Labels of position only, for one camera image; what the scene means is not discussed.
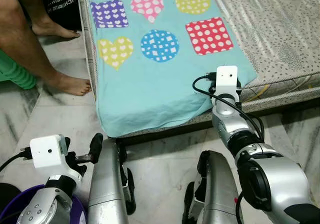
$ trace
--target mattress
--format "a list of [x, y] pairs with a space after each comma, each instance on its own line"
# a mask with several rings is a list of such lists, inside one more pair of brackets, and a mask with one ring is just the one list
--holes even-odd
[[[215, 1], [258, 74], [241, 94], [246, 112], [320, 97], [319, 0]], [[97, 54], [88, 13], [90, 4], [89, 0], [79, 0], [79, 4], [87, 66], [96, 94]], [[205, 113], [187, 124], [210, 119], [211, 115]]]

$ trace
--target black wire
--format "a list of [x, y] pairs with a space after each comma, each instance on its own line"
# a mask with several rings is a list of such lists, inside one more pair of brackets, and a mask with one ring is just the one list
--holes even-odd
[[7, 160], [5, 163], [3, 163], [2, 166], [0, 166], [0, 172], [9, 164], [11, 163], [12, 161], [14, 161], [15, 159], [17, 158], [20, 158], [21, 157], [21, 154], [17, 154], [17, 155], [14, 155], [13, 157], [11, 157], [9, 160]]
[[248, 116], [258, 120], [259, 125], [260, 125], [260, 131], [261, 131], [261, 134], [262, 134], [262, 138], [264, 140], [265, 139], [265, 125], [264, 125], [263, 121], [258, 116], [255, 116], [255, 115], [252, 115], [252, 114], [248, 114]]
[[192, 87], [193, 89], [195, 89], [196, 91], [200, 92], [200, 93], [203, 93], [203, 94], [206, 94], [212, 98], [215, 98], [221, 102], [223, 102], [224, 104], [227, 104], [229, 107], [232, 107], [233, 109], [235, 109], [237, 112], [239, 112], [241, 115], [243, 115], [251, 124], [252, 126], [254, 127], [256, 133], [258, 134], [259, 138], [261, 139], [261, 141], [264, 141], [264, 137], [259, 129], [259, 127], [257, 126], [257, 124], [252, 120], [251, 117], [249, 117], [243, 110], [239, 109], [238, 107], [236, 107], [235, 105], [233, 105], [232, 103], [228, 102], [227, 100], [217, 96], [217, 95], [214, 95], [214, 94], [211, 94], [210, 92], [207, 92], [205, 90], [201, 90], [199, 88], [196, 87], [196, 83], [201, 80], [201, 79], [207, 79], [208, 76], [204, 75], [204, 76], [200, 76], [198, 77], [197, 79], [195, 79], [192, 83]]
[[242, 224], [241, 217], [240, 217], [240, 203], [243, 197], [244, 197], [244, 193], [241, 191], [238, 197], [238, 200], [236, 201], [236, 204], [235, 204], [235, 217], [238, 224]]
[[10, 215], [7, 215], [5, 218], [0, 220], [0, 224], [4, 224], [7, 220], [9, 220], [9, 219], [11, 219], [11, 218], [13, 218], [13, 217], [15, 217], [17, 215], [20, 215], [21, 212], [22, 212], [22, 210], [16, 211], [16, 212], [14, 212], [14, 213], [12, 213]]

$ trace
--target turquoise bed sheet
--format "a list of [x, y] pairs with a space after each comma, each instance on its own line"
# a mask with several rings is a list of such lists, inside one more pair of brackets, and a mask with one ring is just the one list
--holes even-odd
[[[121, 24], [126, 27], [107, 28], [109, 24], [106, 22], [104, 28], [97, 27], [96, 25], [103, 22], [97, 19], [99, 15], [96, 12], [99, 10], [95, 9], [95, 6], [102, 8], [103, 3], [110, 5], [114, 2], [123, 5], [124, 11], [118, 10], [118, 13], [125, 13], [123, 16], [127, 23]], [[197, 22], [196, 24], [200, 25], [200, 21], [222, 18], [214, 0], [210, 0], [208, 6], [204, 5], [206, 7], [200, 10], [204, 12], [200, 14], [183, 13], [181, 5], [178, 5], [178, 9], [176, 0], [163, 0], [164, 7], [155, 20], [147, 19], [141, 14], [142, 11], [135, 9], [137, 2], [133, 2], [134, 6], [131, 6], [131, 2], [132, 0], [89, 0], [90, 5], [87, 7], [92, 13], [92, 34], [97, 55], [96, 110], [101, 126], [109, 137], [119, 137], [145, 129], [177, 126], [210, 109], [212, 105], [209, 97], [195, 92], [192, 82], [208, 72], [215, 72], [218, 66], [238, 66], [238, 78], [243, 86], [256, 77], [253, 66], [239, 48], [225, 21], [223, 23], [228, 38], [233, 43], [233, 49], [199, 55], [201, 52], [196, 48], [197, 45], [192, 43], [192, 34], [190, 37], [187, 24]], [[186, 5], [186, 8], [192, 10], [193, 7]], [[157, 33], [152, 30], [158, 31], [159, 38], [162, 33], [165, 38], [169, 37], [169, 41], [165, 39], [163, 44], [170, 45], [173, 42], [175, 49], [171, 57], [163, 52], [158, 53], [160, 59], [156, 60], [158, 56], [152, 52], [151, 44], [151, 54], [147, 54], [149, 43], [145, 44], [143, 39], [145, 35], [150, 38]], [[206, 41], [211, 36], [203, 34]], [[118, 46], [116, 44], [119, 40], [126, 45], [128, 52], [125, 54], [120, 53], [120, 43]], [[119, 64], [114, 66], [111, 62], [111, 48], [118, 48], [115, 52], [118, 57], [115, 60]], [[208, 90], [209, 85], [206, 81], [199, 83], [199, 87], [205, 90]]]

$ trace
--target bare foot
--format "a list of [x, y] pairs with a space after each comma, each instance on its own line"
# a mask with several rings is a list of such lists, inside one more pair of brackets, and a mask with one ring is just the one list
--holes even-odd
[[78, 38], [80, 34], [74, 30], [68, 30], [55, 23], [50, 18], [42, 21], [38, 21], [37, 23], [32, 23], [32, 31], [37, 36], [50, 36], [55, 35], [62, 38]]
[[84, 96], [86, 93], [91, 92], [90, 81], [87, 79], [71, 77], [58, 72], [57, 76], [47, 81], [48, 85], [76, 96]]

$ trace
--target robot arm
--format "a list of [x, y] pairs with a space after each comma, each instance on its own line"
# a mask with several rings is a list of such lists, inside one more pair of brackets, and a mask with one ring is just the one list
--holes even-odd
[[81, 185], [85, 165], [98, 162], [103, 136], [97, 133], [87, 155], [68, 152], [70, 139], [51, 135], [32, 139], [30, 148], [35, 169], [48, 180], [20, 214], [17, 224], [68, 224], [73, 192]]
[[[236, 66], [218, 67], [212, 81], [215, 96], [241, 106]], [[311, 202], [300, 166], [264, 143], [234, 108], [214, 98], [212, 104], [213, 126], [235, 159], [246, 201], [275, 224], [319, 223], [320, 210]]]

